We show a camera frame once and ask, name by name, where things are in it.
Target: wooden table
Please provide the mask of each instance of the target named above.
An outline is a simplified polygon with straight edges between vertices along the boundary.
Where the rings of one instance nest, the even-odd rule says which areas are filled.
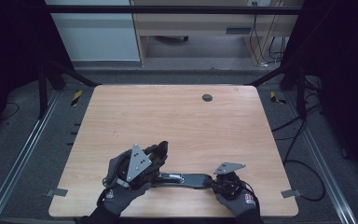
[[[211,94],[211,102],[202,95]],[[261,215],[297,214],[269,123],[250,86],[99,86],[95,89],[54,196],[54,217],[91,214],[103,190],[108,162],[134,143],[145,148],[166,140],[160,171],[213,175],[223,161],[245,163],[237,175],[252,185]],[[123,217],[232,217],[211,189],[150,189]]]

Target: floor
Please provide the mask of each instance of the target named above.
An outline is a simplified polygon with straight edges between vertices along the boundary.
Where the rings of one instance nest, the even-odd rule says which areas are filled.
[[[277,39],[272,51],[279,51],[280,45]],[[237,36],[191,36],[187,42],[159,36],[149,42],[145,66],[126,65],[98,71],[79,68],[78,72],[103,84],[241,85],[279,66],[275,58],[266,56],[266,60],[270,61],[268,66],[254,66],[241,37]],[[271,129],[296,117],[296,92],[281,91],[281,78],[276,77],[257,88]],[[12,104],[7,105],[0,121],[0,196],[3,196],[0,197],[0,223],[73,223],[71,218],[48,214],[51,198],[45,194],[48,189],[57,187],[93,88],[67,76],[65,79],[64,91],[51,88],[48,91],[55,107],[46,123],[37,120],[37,83],[18,88],[9,96]],[[83,91],[82,96],[76,106],[70,106],[78,90]],[[276,99],[287,103],[271,101],[272,91]],[[309,112],[306,129],[293,144],[289,158],[312,168],[324,181],[326,194],[319,202],[306,200],[305,197],[315,199],[323,195],[323,185],[306,166],[287,163],[286,173],[293,189],[300,189],[304,196],[296,198],[299,214],[264,217],[264,220],[266,223],[358,223],[358,164],[342,158],[340,143],[323,115],[323,108],[318,105],[317,95],[311,91],[306,95],[307,108],[315,107]],[[40,128],[38,141],[30,143],[27,139],[35,132],[35,125]],[[294,122],[273,132],[282,158],[299,129],[300,122]]]

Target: wall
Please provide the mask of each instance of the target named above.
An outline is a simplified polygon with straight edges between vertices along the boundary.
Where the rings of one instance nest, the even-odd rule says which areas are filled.
[[[46,0],[48,5],[121,5],[128,0]],[[52,14],[73,62],[139,62],[131,14]]]

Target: dark backdrop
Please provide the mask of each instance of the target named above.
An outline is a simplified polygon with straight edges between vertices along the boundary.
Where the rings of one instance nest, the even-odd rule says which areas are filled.
[[[26,4],[45,5],[44,0],[0,0],[0,114],[8,94],[37,80],[37,68],[46,60],[74,69],[50,14],[23,11]],[[50,77],[59,71],[48,69]]]
[[[322,81],[321,100],[345,152],[358,160],[358,1],[306,1],[330,8],[304,54],[306,75]],[[286,63],[323,16],[300,16],[288,43]]]

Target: gloved hand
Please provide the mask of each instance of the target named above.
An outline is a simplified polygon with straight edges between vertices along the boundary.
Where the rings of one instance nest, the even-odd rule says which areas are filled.
[[[216,194],[216,199],[218,202],[225,205],[235,217],[250,210],[257,210],[256,197],[247,189],[243,189],[234,200],[227,200],[219,193]]]
[[[144,153],[151,160],[151,164],[131,181],[126,180],[131,161],[132,149],[129,149],[109,162],[109,169],[103,185],[107,189],[112,189],[117,184],[117,179],[126,181],[129,188],[138,189],[144,183],[152,182],[159,175],[159,168],[167,160],[168,142],[162,141],[158,145],[153,145],[144,149]]]
[[[132,200],[144,195],[151,186],[151,183],[145,183],[139,189],[125,189],[120,185],[116,185],[112,189],[105,189],[103,191],[99,203],[102,203],[109,212],[120,215],[130,205]]]

